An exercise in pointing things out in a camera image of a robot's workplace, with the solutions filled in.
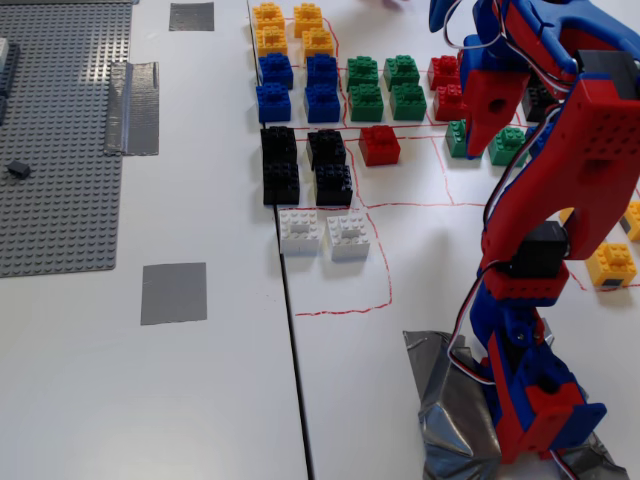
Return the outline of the blue and red gripper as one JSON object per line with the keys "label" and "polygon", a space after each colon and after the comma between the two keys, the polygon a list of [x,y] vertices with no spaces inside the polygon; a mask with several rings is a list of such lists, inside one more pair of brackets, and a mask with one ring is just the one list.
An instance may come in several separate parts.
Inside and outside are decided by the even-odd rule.
{"label": "blue and red gripper", "polygon": [[469,35],[459,55],[463,101],[467,106],[466,158],[479,159],[496,135],[511,126],[530,73],[529,66],[504,43],[481,46]]}

